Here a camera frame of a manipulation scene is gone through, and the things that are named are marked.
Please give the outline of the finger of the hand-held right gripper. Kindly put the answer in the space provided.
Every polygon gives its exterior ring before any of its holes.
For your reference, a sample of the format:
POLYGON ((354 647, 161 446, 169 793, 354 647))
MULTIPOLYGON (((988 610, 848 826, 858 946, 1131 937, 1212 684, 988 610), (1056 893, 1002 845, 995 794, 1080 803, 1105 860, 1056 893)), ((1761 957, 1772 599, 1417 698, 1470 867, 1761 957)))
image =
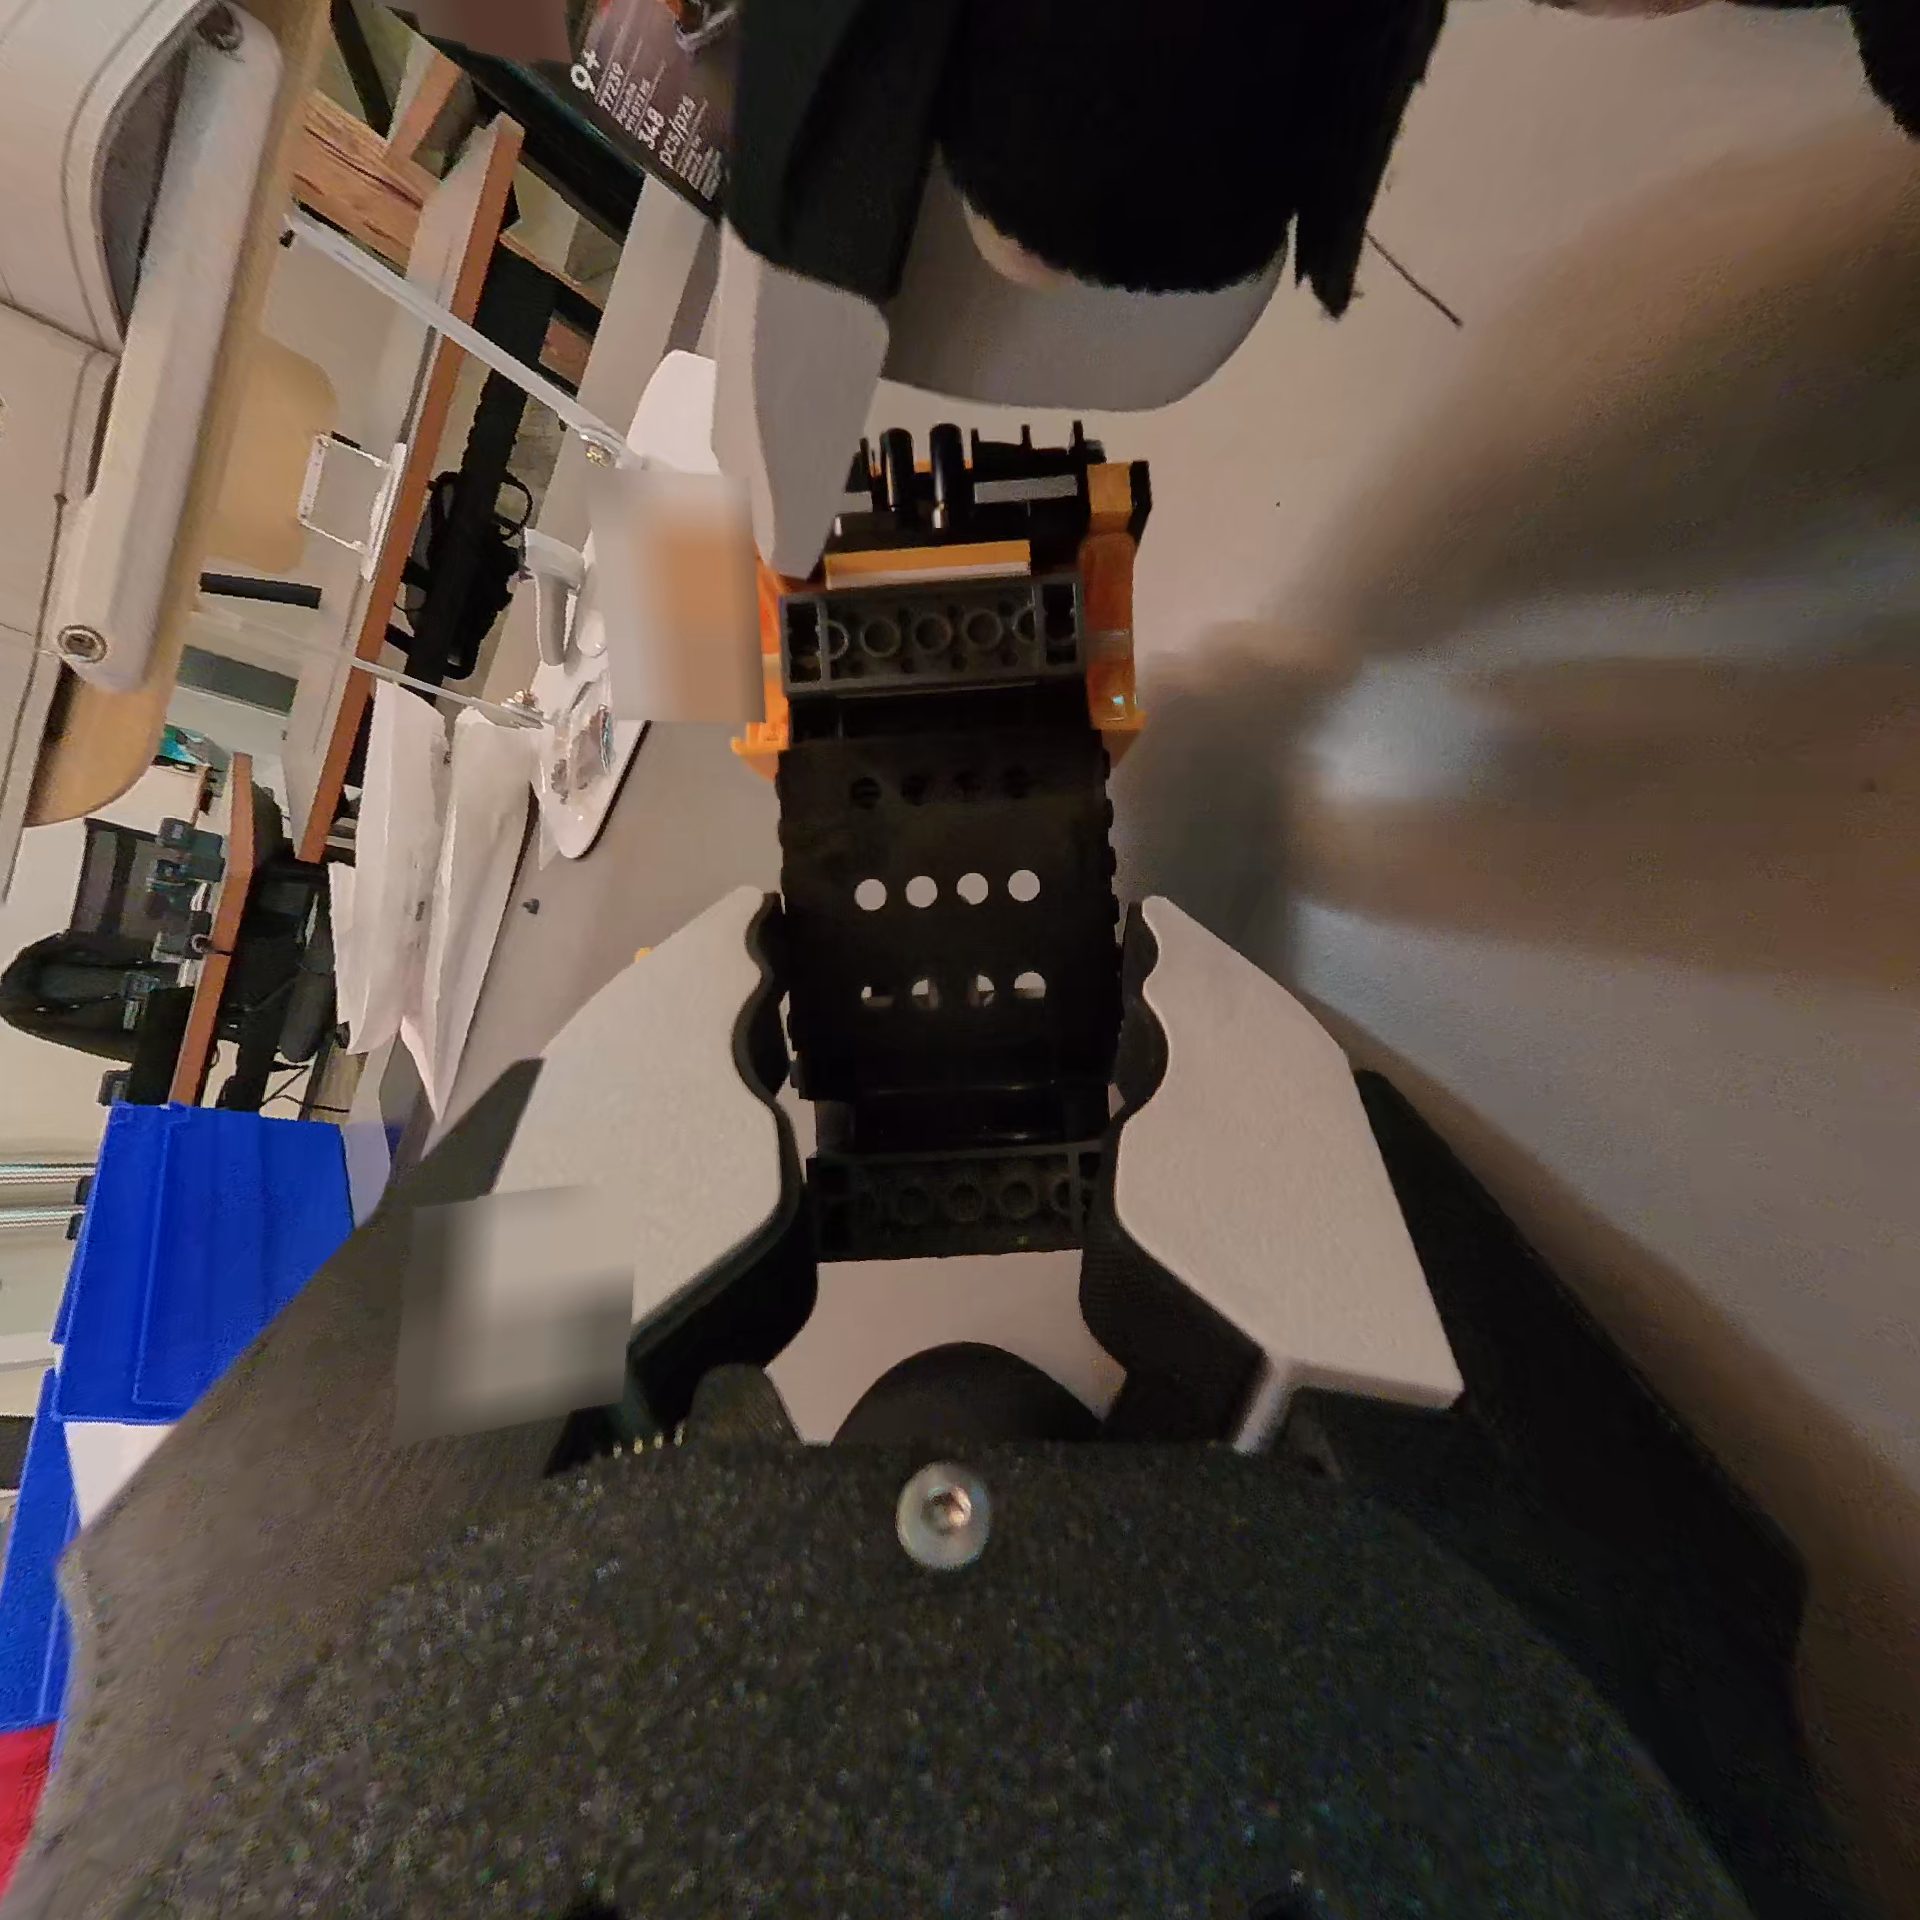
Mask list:
POLYGON ((712 448, 785 576, 824 553, 881 379, 955 19, 951 3, 739 10, 712 448))

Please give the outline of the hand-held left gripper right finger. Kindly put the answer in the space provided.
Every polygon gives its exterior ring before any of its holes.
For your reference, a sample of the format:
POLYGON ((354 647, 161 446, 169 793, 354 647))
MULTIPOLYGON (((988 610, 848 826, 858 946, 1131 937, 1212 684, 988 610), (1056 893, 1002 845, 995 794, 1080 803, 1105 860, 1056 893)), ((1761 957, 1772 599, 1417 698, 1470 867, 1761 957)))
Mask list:
POLYGON ((1161 896, 1126 913, 1113 1087, 1078 1280, 1122 1375, 1110 1439, 1264 1452, 1304 1390, 1457 1403, 1346 1055, 1161 896))

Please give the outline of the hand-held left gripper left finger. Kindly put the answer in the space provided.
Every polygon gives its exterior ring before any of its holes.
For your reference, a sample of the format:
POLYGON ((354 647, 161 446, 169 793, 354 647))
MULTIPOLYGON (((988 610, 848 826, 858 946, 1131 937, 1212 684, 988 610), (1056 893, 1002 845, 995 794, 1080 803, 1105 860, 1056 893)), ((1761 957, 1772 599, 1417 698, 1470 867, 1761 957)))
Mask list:
POLYGON ((738 886, 616 973, 539 1051, 493 1179, 557 1235, 545 1271, 609 1278, 635 1397, 762 1371, 816 1307, 782 959, 778 894, 738 886))

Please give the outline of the orange and black lego car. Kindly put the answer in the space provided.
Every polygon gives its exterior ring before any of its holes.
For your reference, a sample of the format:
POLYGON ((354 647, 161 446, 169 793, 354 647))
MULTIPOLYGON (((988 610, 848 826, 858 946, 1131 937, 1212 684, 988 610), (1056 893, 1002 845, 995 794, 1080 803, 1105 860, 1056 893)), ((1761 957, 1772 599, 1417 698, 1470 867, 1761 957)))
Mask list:
POLYGON ((824 1264, 1083 1241, 1122 1026, 1110 775, 1140 736, 1144 461, 933 424, 757 564, 779 990, 824 1264))

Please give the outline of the lego set box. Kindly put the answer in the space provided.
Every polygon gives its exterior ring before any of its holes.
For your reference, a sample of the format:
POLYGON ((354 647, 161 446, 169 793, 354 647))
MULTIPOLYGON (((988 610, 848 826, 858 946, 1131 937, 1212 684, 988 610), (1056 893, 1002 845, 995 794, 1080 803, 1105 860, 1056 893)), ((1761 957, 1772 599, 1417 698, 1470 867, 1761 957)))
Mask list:
POLYGON ((738 3, 581 5, 573 102, 647 181, 718 223, 729 179, 738 3))

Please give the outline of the person's right hand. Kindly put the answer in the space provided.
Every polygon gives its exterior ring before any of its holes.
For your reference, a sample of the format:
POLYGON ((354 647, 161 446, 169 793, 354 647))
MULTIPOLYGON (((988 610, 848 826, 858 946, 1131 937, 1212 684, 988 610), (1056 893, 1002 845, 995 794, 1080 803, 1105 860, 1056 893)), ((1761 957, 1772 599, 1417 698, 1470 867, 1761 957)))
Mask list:
POLYGON ((961 202, 971 246, 982 261, 1004 280, 1034 293, 1053 293, 1078 285, 1065 268, 1056 266, 1016 239, 995 229, 971 205, 961 202))

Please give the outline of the white rounded board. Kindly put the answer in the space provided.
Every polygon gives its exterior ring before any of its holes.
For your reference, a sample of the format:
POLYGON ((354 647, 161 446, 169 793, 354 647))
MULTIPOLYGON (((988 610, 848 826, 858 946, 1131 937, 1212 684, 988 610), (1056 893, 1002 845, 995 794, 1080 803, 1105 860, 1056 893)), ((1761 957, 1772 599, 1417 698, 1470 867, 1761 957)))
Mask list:
POLYGON ((762 719, 756 545, 744 484, 712 450, 715 370, 670 353, 646 384, 627 444, 642 469, 588 470, 588 536, 531 532, 524 597, 534 609, 539 731, 535 797, 551 855, 586 857, 656 725, 762 719), (612 780, 583 806, 557 803, 543 758, 557 719, 598 689, 616 723, 612 780))

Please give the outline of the clear plastic parts bag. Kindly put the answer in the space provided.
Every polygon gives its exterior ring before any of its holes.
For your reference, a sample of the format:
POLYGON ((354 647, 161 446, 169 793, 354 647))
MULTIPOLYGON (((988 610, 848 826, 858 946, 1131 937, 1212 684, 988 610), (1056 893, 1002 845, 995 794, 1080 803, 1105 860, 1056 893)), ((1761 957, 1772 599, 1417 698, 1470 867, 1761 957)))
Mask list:
POLYGON ((542 758, 545 790, 557 804, 583 806, 612 780, 616 762, 612 708, 595 687, 583 689, 550 731, 542 758))

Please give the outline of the black office chair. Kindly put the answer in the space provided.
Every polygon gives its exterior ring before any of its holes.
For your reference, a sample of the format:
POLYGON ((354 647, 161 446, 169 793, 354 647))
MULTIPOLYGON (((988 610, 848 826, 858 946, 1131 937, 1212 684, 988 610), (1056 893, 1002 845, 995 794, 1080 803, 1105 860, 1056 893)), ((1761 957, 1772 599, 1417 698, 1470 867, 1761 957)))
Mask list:
POLYGON ((104 1105, 163 1107, 195 989, 152 943, 58 931, 18 951, 2 974, 2 1018, 18 1035, 111 1068, 104 1105))
POLYGON ((431 684, 466 682, 508 610, 524 563, 530 489, 512 472, 496 482, 458 470, 434 478, 400 570, 388 647, 403 671, 431 684))

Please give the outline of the white book stand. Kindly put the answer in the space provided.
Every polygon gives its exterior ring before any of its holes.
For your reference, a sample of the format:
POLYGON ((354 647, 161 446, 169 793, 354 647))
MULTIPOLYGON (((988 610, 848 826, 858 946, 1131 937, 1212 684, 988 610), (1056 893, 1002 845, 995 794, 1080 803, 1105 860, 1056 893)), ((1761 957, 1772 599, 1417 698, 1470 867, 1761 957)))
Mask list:
MULTIPOLYGON (((431 300, 416 282, 398 276, 374 254, 360 250, 348 236, 322 225, 314 215, 299 208, 290 211, 281 223, 279 236, 285 242, 299 245, 322 254, 327 262, 341 268, 352 278, 360 280, 388 300, 394 309, 421 324, 431 343, 445 343, 463 351, 467 358, 479 363, 487 373, 504 379, 524 397, 538 403, 542 408, 553 414, 557 422, 562 422, 562 426, 581 444, 589 464, 609 470, 639 470, 644 466, 644 461, 635 448, 627 444, 623 436, 616 435, 609 422, 592 414, 588 406, 577 400, 577 397, 565 394, 560 384, 550 380, 545 375, 535 373, 534 366, 518 360, 512 353, 491 343, 466 321, 458 319, 441 303, 431 300)), ((402 469, 405 452, 411 446, 396 442, 385 461, 378 461, 374 454, 357 448, 349 450, 356 461, 371 464, 371 469, 378 469, 380 472, 378 489, 371 494, 371 505, 367 510, 367 532, 364 540, 348 540, 344 534, 326 532, 324 526, 310 517, 312 507, 317 502, 319 482, 324 478, 324 469, 332 448, 334 442, 330 436, 317 436, 312 442, 299 484, 299 526, 305 532, 356 555, 360 561, 357 570, 361 583, 371 584, 375 553, 385 534, 392 530, 400 502, 402 469)), ((459 708, 478 710, 491 725, 502 729, 539 733, 551 729, 553 725, 551 719, 526 694, 518 697, 516 703, 491 703, 479 694, 463 694, 443 687, 426 684, 416 676, 380 662, 357 658, 352 662, 352 669, 416 693, 428 701, 452 703, 459 708)))

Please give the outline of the blue plastic bin with paper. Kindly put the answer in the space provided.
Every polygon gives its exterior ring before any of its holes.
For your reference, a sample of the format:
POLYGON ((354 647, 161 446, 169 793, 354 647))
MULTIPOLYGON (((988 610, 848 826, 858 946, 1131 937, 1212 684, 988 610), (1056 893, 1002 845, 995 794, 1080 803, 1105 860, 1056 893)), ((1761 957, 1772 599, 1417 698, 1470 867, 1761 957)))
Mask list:
POLYGON ((336 1124, 109 1109, 56 1316, 56 1419, 179 1421, 352 1231, 336 1124))

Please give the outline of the metal pipes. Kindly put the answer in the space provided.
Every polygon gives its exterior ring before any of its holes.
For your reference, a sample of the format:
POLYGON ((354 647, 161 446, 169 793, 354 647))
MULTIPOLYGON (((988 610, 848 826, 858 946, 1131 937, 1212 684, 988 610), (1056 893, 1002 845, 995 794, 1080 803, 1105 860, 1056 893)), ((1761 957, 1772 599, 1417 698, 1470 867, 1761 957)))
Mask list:
POLYGON ((94 1187, 91 1157, 22 1157, 2 1153, 2 1236, 72 1241, 94 1187))

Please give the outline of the white and plywood chair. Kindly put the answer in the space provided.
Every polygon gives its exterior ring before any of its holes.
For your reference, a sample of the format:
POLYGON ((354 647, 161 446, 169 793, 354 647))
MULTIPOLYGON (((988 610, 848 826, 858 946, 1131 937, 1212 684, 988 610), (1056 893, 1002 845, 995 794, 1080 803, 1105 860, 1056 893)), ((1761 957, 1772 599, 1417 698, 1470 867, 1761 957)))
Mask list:
POLYGON ((145 772, 324 5, 2 7, 2 884, 145 772))

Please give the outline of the large blue plastic bin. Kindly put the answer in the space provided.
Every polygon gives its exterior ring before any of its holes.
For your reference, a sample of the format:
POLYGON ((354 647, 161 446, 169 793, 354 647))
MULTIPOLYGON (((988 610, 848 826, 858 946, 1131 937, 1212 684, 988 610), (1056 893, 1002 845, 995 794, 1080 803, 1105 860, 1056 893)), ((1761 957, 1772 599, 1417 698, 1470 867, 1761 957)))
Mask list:
POLYGON ((50 1368, 40 1385, 3 1556, 3 1734, 58 1725, 68 1692, 74 1636, 58 1570, 80 1532, 80 1508, 54 1409, 58 1385, 58 1371, 50 1368))

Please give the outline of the red plastic bin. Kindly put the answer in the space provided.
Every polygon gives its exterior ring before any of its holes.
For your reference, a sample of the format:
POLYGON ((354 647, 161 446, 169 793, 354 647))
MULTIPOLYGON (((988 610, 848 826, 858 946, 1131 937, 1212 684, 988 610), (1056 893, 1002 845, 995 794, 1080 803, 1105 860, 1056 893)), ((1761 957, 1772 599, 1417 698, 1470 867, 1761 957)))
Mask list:
POLYGON ((33 1837, 58 1736, 56 1722, 2 1731, 2 1891, 7 1891, 33 1837))

